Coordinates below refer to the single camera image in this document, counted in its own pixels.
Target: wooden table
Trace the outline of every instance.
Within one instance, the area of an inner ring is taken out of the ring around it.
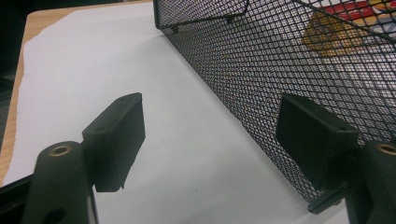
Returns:
[[[89,7],[70,7],[70,8],[59,8],[52,10],[37,11],[30,14],[27,17],[27,22],[24,30],[21,54],[17,68],[17,74],[15,76],[15,84],[12,92],[11,103],[8,111],[7,126],[5,129],[3,145],[0,153],[0,186],[3,186],[3,178],[7,173],[8,166],[11,162],[12,151],[14,149],[15,134],[17,131],[17,103],[18,103],[18,92],[21,85],[21,80],[23,77],[23,47],[24,44],[31,40],[33,37],[38,35],[44,28],[52,25],[61,18],[67,16],[73,11],[95,8],[95,7],[113,7],[118,5],[126,4],[136,4],[136,3],[146,3],[151,2],[151,0],[139,0],[127,3],[117,3],[117,4],[107,4]]]

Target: wire mesh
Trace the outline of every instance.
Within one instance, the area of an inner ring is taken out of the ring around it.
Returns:
[[[157,27],[312,202],[322,192],[275,139],[283,92],[308,97],[360,129],[360,144],[395,137],[393,1],[361,2],[158,0],[154,6]],[[364,14],[367,8],[373,13]]]

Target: white paper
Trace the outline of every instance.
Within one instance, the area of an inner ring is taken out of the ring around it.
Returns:
[[[143,93],[146,141],[101,223],[347,223],[345,206],[310,215],[289,181],[154,27],[152,4],[75,11],[24,48],[14,155],[5,184],[118,97]]]

